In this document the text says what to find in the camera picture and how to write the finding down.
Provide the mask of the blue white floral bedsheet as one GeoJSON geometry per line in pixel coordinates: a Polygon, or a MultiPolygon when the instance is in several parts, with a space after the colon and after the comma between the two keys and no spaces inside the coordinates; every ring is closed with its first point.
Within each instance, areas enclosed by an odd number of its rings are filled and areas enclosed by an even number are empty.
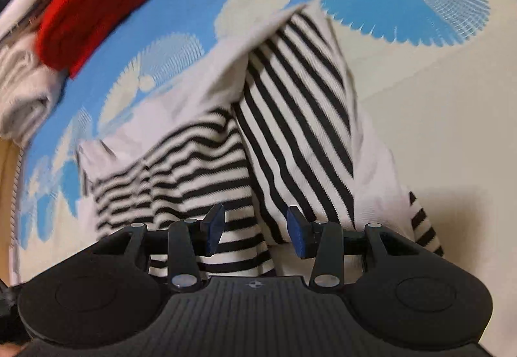
{"type": "Polygon", "coordinates": [[[358,97],[416,195],[418,230],[488,287],[482,338],[516,353],[516,0],[150,0],[99,47],[19,164],[9,280],[90,244],[75,148],[222,37],[293,5],[330,16],[358,97]]]}

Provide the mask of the black white striped garment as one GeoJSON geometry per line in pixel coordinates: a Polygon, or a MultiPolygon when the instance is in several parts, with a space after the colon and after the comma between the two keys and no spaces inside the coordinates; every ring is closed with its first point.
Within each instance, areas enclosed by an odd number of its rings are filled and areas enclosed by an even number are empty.
{"type": "Polygon", "coordinates": [[[163,229],[225,209],[206,276],[298,274],[287,217],[360,231],[388,226],[426,250],[442,245],[392,153],[361,110],[330,20],[284,10],[220,41],[112,134],[77,149],[81,224],[163,229]]]}

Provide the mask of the grey white folded garment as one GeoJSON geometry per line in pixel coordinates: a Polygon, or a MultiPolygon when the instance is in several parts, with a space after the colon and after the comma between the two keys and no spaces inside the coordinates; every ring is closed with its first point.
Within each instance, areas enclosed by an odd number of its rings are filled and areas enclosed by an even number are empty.
{"type": "Polygon", "coordinates": [[[1,138],[26,146],[53,111],[67,74],[43,64],[30,32],[1,48],[1,138]]]}

